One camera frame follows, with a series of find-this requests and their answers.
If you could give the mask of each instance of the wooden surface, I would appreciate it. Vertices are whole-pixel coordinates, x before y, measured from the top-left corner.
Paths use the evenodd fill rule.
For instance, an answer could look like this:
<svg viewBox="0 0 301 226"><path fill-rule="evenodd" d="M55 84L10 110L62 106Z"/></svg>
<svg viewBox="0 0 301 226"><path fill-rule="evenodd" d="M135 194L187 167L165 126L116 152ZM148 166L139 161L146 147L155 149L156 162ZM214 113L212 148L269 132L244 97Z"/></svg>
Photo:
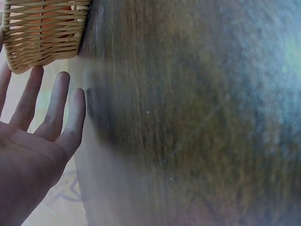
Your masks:
<svg viewBox="0 0 301 226"><path fill-rule="evenodd" d="M89 225L301 225L300 25L299 0L94 0Z"/></svg>

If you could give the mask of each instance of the finger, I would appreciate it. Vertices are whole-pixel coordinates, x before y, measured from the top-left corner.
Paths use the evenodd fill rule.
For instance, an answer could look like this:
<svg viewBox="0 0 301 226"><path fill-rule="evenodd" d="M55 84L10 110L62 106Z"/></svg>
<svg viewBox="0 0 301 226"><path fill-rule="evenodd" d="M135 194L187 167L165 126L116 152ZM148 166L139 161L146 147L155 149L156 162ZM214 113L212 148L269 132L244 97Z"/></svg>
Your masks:
<svg viewBox="0 0 301 226"><path fill-rule="evenodd" d="M81 143L85 116L85 93L82 89L77 89L70 98L69 118L66 127L55 142L64 149L68 160Z"/></svg>
<svg viewBox="0 0 301 226"><path fill-rule="evenodd" d="M0 72L0 116L2 114L3 106L5 104L10 78L11 70L9 69L7 62L5 62Z"/></svg>
<svg viewBox="0 0 301 226"><path fill-rule="evenodd" d="M0 26L0 52L2 50L3 41L4 41L4 34L3 34L2 27Z"/></svg>
<svg viewBox="0 0 301 226"><path fill-rule="evenodd" d="M57 75L46 117L35 131L35 135L48 141L55 141L60 136L69 82L70 76L67 72L61 72Z"/></svg>
<svg viewBox="0 0 301 226"><path fill-rule="evenodd" d="M35 105L41 88L44 69L41 66L34 67L27 81L21 100L16 108L10 124L27 131L34 117Z"/></svg>

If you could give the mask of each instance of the wicker basket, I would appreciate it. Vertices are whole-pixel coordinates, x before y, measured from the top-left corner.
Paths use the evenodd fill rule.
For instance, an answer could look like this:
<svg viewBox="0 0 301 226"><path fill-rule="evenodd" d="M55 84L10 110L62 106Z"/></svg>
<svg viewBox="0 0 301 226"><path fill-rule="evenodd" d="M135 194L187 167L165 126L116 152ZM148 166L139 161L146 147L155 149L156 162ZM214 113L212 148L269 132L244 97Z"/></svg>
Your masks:
<svg viewBox="0 0 301 226"><path fill-rule="evenodd" d="M21 74L34 66L73 58L91 0L5 0L2 29L7 61Z"/></svg>

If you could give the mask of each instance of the wood grain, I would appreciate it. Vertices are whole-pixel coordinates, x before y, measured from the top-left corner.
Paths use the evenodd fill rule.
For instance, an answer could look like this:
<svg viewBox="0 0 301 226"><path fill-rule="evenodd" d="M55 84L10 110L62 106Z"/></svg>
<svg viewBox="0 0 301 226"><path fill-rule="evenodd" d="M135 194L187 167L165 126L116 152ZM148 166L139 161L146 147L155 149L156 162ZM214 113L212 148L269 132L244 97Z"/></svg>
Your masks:
<svg viewBox="0 0 301 226"><path fill-rule="evenodd" d="M71 73L91 226L301 224L301 3L95 0Z"/></svg>

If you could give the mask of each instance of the hand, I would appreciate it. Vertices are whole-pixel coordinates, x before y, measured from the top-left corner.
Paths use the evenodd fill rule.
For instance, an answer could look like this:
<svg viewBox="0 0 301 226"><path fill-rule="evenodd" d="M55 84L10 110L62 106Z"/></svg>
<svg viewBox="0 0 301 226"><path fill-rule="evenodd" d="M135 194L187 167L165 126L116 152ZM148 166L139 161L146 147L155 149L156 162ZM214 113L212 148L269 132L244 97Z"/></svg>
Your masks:
<svg viewBox="0 0 301 226"><path fill-rule="evenodd" d="M0 47L3 33L0 32ZM27 133L44 70L33 68L24 93L9 124L0 122L0 226L19 226L58 182L68 160L81 143L85 95L75 90L70 98L67 125L61 134L70 77L59 73L44 122L34 134ZM11 71L0 72L0 114Z"/></svg>

